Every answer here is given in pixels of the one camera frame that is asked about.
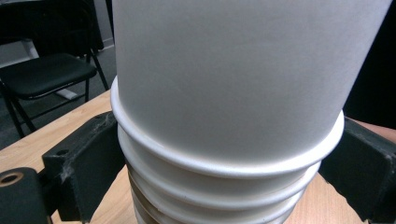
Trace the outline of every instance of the wooden table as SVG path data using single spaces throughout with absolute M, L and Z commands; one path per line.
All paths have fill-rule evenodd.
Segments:
M 0 173 L 22 166 L 32 167 L 37 171 L 42 170 L 44 168 L 41 160 L 42 154 L 90 118 L 109 110 L 111 110 L 110 93 L 107 91 L 17 143 L 4 148 L 0 151 Z M 54 214 L 52 219 L 54 223 L 62 223 L 57 214 Z M 91 223 L 137 223 L 125 167 L 102 200 Z M 346 200 L 320 175 L 317 175 L 286 223 L 353 224 L 362 222 Z

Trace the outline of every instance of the chair backrest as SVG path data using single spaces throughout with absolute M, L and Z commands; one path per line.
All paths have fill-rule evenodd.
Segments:
M 40 56 L 83 56 L 92 47 L 92 9 L 84 0 L 25 0 L 0 4 L 0 39 L 32 39 Z

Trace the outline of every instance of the stack of cups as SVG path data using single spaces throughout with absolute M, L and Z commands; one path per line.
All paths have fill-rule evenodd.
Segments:
M 113 2 L 139 223 L 282 223 L 344 127 L 390 0 Z

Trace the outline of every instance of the chair seat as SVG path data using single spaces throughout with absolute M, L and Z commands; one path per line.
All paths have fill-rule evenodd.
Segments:
M 0 68 L 8 91 L 28 100 L 94 77 L 96 68 L 68 54 L 54 54 Z

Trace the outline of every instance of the chair leg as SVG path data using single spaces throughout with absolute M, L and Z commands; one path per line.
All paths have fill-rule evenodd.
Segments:
M 18 134 L 20 135 L 20 138 L 23 138 L 25 136 L 22 127 L 20 125 L 20 121 L 18 120 L 17 114 L 15 113 L 14 107 L 12 106 L 12 103 L 8 100 L 6 96 L 3 96 L 4 101 L 6 103 L 6 107 L 8 110 L 9 115 L 12 118 L 12 122 L 14 122 L 14 126 L 18 131 Z
M 95 62 L 95 66 L 96 66 L 96 69 L 98 70 L 99 76 L 102 79 L 103 86 L 105 87 L 105 90 L 108 91 L 108 85 L 107 85 L 107 81 L 105 78 L 105 74 L 103 73 L 103 70 L 102 70 L 102 66 L 99 64 L 98 58 L 92 52 L 92 50 L 91 50 L 91 56 L 93 58 L 93 61 Z
M 23 110 L 23 108 L 20 105 L 20 103 L 18 102 L 18 100 L 15 99 L 15 98 L 11 98 L 10 102 L 12 102 L 12 104 L 14 104 L 15 109 L 21 115 L 23 121 L 26 123 L 27 127 L 29 128 L 29 130 L 31 132 L 37 131 L 37 128 L 35 127 L 35 125 L 33 125 L 32 121 L 30 120 L 29 116 L 27 116 L 26 112 Z
M 85 80 L 85 103 L 90 100 L 90 79 Z

